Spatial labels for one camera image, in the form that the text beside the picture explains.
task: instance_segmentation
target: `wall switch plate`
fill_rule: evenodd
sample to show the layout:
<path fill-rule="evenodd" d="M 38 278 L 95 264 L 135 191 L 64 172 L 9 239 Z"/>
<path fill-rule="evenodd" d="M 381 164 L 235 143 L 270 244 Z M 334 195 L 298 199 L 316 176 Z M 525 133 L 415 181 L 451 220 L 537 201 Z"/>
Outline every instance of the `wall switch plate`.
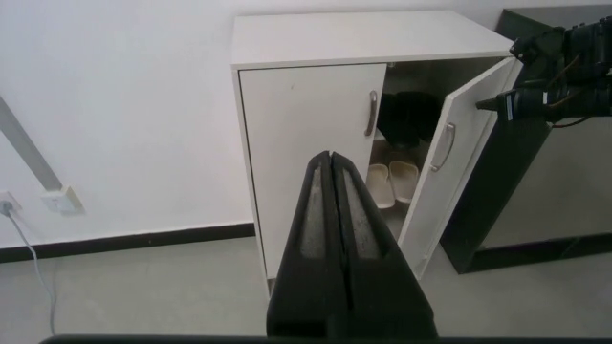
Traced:
<path fill-rule="evenodd" d="M 19 210 L 19 209 L 21 209 L 21 205 L 19 205 L 17 200 L 12 196 L 12 194 L 9 191 L 2 191 L 2 190 L 0 190 L 0 202 L 1 201 L 11 202 L 12 203 L 12 210 Z"/>
<path fill-rule="evenodd" d="M 64 186 L 61 190 L 57 191 L 45 192 L 42 194 L 42 202 L 52 212 L 76 213 L 83 208 L 77 194 L 70 186 Z"/>

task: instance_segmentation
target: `power cord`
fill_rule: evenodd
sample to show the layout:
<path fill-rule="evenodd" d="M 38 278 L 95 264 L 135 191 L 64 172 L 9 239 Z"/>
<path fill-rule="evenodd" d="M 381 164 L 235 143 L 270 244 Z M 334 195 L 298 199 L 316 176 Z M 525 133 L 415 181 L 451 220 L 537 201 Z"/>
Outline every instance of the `power cord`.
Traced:
<path fill-rule="evenodd" d="M 40 285 L 42 286 L 42 288 L 44 288 L 44 290 L 47 292 L 47 295 L 49 295 L 49 302 L 51 303 L 51 308 L 49 311 L 49 328 L 51 329 L 51 334 L 55 335 L 55 296 L 51 292 L 51 289 L 47 287 L 47 284 L 45 284 L 45 281 L 43 280 L 42 275 L 40 274 L 40 269 L 38 268 L 38 256 L 36 256 L 36 251 L 32 248 L 30 243 L 28 243 L 28 240 L 26 240 L 26 237 L 23 235 L 23 232 L 21 231 L 19 224 L 13 219 L 11 215 L 11 211 L 12 211 L 11 202 L 8 202 L 8 201 L 0 202 L 0 214 L 6 216 L 7 218 L 9 218 L 9 220 L 11 220 L 12 224 L 15 226 L 15 229 L 17 229 L 17 233 L 19 233 L 21 240 L 23 241 L 24 244 L 26 244 L 26 246 L 32 253 L 32 257 L 34 259 L 34 269 L 36 270 L 36 276 L 38 276 L 38 281 L 40 282 Z"/>

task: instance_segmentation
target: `white cable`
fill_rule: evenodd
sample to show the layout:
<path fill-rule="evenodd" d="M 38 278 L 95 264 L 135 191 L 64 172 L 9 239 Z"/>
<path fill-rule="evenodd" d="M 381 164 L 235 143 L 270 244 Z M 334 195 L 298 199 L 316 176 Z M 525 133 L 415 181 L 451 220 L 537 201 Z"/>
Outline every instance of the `white cable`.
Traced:
<path fill-rule="evenodd" d="M 36 276 L 38 276 L 38 281 L 40 282 L 40 285 L 42 286 L 42 288 L 44 288 L 45 291 L 47 292 L 47 295 L 49 295 L 49 302 L 51 303 L 51 309 L 49 311 L 49 328 L 51 329 L 51 334 L 55 335 L 55 317 L 54 317 L 55 315 L 55 296 L 51 292 L 51 289 L 47 287 L 47 284 L 45 284 L 45 281 L 42 279 L 42 275 L 40 274 L 40 269 L 38 268 L 38 256 L 36 256 L 36 251 L 32 248 L 30 243 L 28 243 L 28 240 L 26 240 L 26 237 L 23 235 L 21 228 L 19 227 L 17 222 L 13 219 L 11 214 L 10 213 L 8 214 L 9 215 L 7 215 L 7 217 L 9 218 L 9 220 L 11 220 L 12 224 L 15 226 L 15 229 L 17 229 L 17 233 L 19 233 L 21 240 L 23 240 L 23 243 L 26 244 L 26 246 L 32 253 L 32 257 L 34 259 L 34 268 L 36 269 Z"/>

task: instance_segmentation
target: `cabinet door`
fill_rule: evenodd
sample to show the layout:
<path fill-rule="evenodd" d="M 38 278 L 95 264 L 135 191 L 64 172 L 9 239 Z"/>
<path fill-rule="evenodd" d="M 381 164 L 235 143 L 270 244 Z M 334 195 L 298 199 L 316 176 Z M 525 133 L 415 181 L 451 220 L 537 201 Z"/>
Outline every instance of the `cabinet door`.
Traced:
<path fill-rule="evenodd" d="M 475 102 L 513 87 L 522 65 L 506 58 L 449 94 L 442 108 L 399 245 L 417 278 L 444 232 L 452 210 L 480 156 L 497 114 Z"/>
<path fill-rule="evenodd" d="M 376 126 L 365 131 L 372 111 L 376 120 L 385 71 L 385 64 L 365 64 L 240 72 L 269 278 L 278 272 L 308 161 L 339 152 L 365 180 Z"/>

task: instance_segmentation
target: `cabinet top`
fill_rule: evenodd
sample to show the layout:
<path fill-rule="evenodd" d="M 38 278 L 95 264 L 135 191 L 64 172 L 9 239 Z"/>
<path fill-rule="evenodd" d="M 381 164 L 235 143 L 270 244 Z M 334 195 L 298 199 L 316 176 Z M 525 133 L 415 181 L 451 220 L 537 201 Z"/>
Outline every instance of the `cabinet top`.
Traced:
<path fill-rule="evenodd" d="M 513 42 L 453 11 L 239 16 L 234 70 L 508 56 Z"/>

